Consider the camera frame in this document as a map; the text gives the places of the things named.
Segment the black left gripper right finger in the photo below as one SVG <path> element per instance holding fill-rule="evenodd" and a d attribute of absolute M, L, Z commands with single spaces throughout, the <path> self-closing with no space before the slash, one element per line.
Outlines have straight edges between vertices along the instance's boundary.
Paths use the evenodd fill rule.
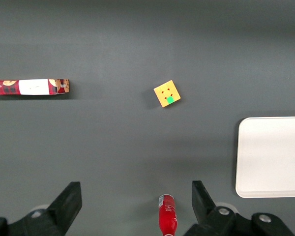
<path fill-rule="evenodd" d="M 198 180 L 192 182 L 192 207 L 197 224 L 186 236 L 293 236 L 294 233 L 277 216 L 254 213 L 246 219 L 227 206 L 217 206 Z"/>

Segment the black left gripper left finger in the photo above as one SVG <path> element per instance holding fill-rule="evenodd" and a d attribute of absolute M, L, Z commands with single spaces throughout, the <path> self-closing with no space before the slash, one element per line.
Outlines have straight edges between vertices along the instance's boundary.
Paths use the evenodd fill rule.
<path fill-rule="evenodd" d="M 8 224 L 0 217 L 0 236 L 64 236 L 82 208 L 80 182 L 71 182 L 46 209 Z"/>

